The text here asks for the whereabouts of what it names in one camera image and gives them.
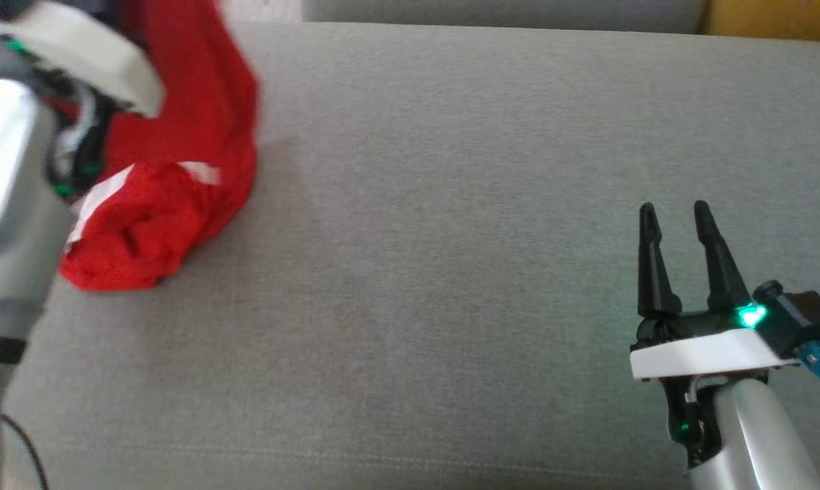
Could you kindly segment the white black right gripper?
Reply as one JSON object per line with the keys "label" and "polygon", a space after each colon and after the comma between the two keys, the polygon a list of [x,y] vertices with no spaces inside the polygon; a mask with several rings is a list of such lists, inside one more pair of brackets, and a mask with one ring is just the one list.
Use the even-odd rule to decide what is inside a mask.
{"label": "white black right gripper", "polygon": [[685,451],[687,470],[800,470],[800,438],[768,385],[773,370],[798,359],[780,359],[754,330],[766,310],[747,306],[750,294],[708,202],[697,199],[693,213],[711,311],[683,312],[662,257],[655,208],[644,203],[632,375],[661,384],[668,435]]}

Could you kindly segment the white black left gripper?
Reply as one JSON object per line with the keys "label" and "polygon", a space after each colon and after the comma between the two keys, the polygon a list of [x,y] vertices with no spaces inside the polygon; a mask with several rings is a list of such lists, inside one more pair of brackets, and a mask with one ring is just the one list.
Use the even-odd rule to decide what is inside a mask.
{"label": "white black left gripper", "polygon": [[64,198],[95,185],[115,117],[157,117],[166,87],[121,24],[121,0],[0,0],[0,80],[22,84],[58,115],[48,181]]}

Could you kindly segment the red Bulls basketball jersey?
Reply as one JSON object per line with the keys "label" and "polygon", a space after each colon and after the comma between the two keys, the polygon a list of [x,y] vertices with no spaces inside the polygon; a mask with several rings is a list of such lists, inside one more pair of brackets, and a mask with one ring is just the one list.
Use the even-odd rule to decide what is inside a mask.
{"label": "red Bulls basketball jersey", "polygon": [[105,175],[128,165],[201,162],[223,185],[255,173],[258,83],[227,30],[220,0],[125,0],[165,87],[157,118],[110,127]]}

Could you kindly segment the red shorts with white stripe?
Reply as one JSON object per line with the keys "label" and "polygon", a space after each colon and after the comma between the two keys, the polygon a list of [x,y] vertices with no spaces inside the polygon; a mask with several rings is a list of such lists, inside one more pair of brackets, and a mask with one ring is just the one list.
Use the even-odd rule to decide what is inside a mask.
{"label": "red shorts with white stripe", "polygon": [[245,204],[255,158],[134,163],[79,204],[61,275],[81,291],[141,291],[182,267]]}

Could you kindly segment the grey sofa seat cushion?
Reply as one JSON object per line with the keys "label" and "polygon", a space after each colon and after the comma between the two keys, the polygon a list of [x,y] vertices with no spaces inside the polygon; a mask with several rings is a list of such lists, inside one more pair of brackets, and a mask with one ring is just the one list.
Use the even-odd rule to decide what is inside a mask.
{"label": "grey sofa seat cushion", "polygon": [[234,22],[244,210],[156,289],[58,282],[5,409],[52,490],[684,490],[636,382],[639,209],[706,306],[820,292],[820,44]]}

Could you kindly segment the yellow cushion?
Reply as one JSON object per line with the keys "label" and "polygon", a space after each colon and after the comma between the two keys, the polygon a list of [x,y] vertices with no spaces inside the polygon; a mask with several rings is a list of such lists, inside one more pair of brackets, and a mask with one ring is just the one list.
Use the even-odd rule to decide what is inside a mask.
{"label": "yellow cushion", "polygon": [[820,0],[708,0],[708,36],[820,41]]}

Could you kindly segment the grey sofa back cushion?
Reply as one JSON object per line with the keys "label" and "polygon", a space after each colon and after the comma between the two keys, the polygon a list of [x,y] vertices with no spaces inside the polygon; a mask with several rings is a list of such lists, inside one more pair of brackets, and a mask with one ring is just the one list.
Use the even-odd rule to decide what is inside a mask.
{"label": "grey sofa back cushion", "polygon": [[301,0],[310,22],[694,34],[708,0]]}

